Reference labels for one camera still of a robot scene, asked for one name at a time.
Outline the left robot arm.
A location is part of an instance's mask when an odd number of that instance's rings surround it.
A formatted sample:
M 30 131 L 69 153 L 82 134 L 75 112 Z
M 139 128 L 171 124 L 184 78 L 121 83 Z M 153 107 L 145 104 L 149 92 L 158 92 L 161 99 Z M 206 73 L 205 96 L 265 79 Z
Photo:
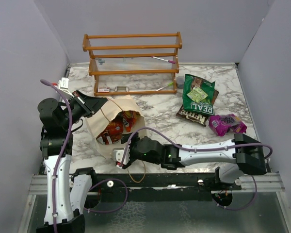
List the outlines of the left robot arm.
M 47 207 L 44 225 L 38 233 L 83 233 L 83 209 L 87 192 L 97 187 L 92 167 L 79 168 L 70 175 L 72 161 L 72 125 L 82 117 L 91 117 L 107 102 L 106 98 L 74 91 L 63 103 L 47 98 L 38 104 L 43 123 L 40 150 L 47 172 Z

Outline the beige paper bag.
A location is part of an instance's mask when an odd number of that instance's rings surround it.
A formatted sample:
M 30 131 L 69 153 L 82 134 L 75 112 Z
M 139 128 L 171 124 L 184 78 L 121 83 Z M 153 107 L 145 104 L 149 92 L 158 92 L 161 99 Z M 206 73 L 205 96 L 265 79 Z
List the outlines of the beige paper bag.
M 95 148 L 97 152 L 105 158 L 113 158 L 112 152 L 115 148 L 124 148 L 126 143 L 121 144 L 121 140 L 119 140 L 115 144 L 111 145 L 102 145 L 97 142 L 96 137 L 105 130 L 107 125 L 116 120 L 122 121 L 121 113 L 123 111 L 136 111 L 140 114 L 139 118 L 137 119 L 136 124 L 132 127 L 131 132 L 127 132 L 124 128 L 122 133 L 132 133 L 134 130 L 140 129 L 145 126 L 145 119 L 142 114 L 142 111 L 138 107 L 135 100 L 130 96 L 126 95 L 123 97 L 119 97 L 116 99 L 107 98 L 107 102 L 101 107 L 97 113 L 95 113 L 92 117 L 86 120 L 86 125 L 90 131 L 90 134 L 93 138 Z

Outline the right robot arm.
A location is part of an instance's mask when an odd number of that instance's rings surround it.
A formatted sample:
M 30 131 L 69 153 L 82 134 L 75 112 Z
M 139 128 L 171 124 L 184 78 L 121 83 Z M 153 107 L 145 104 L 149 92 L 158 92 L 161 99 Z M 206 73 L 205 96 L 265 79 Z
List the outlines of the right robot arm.
M 167 170 L 176 170 L 201 163 L 224 163 L 215 169 L 213 184 L 224 190 L 240 176 L 264 175 L 267 172 L 263 145 L 243 134 L 235 134 L 233 139 L 221 143 L 201 146 L 161 144 L 145 136 L 139 138 L 125 135 L 127 148 L 113 150 L 113 158 L 118 168 L 126 169 L 134 161 L 140 160 L 160 165 Z

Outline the light green snack packet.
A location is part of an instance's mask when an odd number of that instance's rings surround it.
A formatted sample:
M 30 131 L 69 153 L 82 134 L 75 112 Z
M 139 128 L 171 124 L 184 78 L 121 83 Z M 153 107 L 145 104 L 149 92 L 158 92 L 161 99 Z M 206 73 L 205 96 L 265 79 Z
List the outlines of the light green snack packet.
M 189 97 L 192 101 L 199 103 L 202 100 L 204 100 L 207 97 L 207 93 L 204 92 L 199 87 L 194 87 L 188 94 L 187 97 Z

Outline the brown kettle chips bag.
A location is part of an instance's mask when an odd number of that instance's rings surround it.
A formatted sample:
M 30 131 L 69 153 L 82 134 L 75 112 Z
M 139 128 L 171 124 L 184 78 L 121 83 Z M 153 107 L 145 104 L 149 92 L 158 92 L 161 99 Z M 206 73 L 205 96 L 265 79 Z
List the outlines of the brown kettle chips bag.
M 189 105 L 187 107 L 181 105 L 180 109 L 176 113 L 176 116 L 206 126 L 206 122 L 209 117 L 214 115 L 213 104 L 215 103 L 218 94 L 219 92 L 215 90 L 212 101 L 210 103 L 204 100 L 196 103 L 190 98 L 186 98 L 189 100 L 187 102 Z

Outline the green real chips bag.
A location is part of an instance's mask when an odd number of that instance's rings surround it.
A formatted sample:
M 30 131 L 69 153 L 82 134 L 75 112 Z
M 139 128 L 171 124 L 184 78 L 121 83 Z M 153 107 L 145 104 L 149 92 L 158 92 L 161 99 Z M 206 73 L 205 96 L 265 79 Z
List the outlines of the green real chips bag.
M 185 74 L 182 94 L 183 108 L 185 111 L 213 116 L 213 98 L 215 82 L 207 81 L 198 76 Z

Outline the magenta candy bag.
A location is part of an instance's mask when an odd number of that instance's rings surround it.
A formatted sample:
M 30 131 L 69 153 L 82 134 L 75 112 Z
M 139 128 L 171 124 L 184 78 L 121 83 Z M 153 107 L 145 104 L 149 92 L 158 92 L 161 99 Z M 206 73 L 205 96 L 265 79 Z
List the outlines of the magenta candy bag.
M 210 116 L 209 127 L 218 136 L 224 136 L 228 132 L 246 133 L 247 130 L 247 126 L 234 114 Z

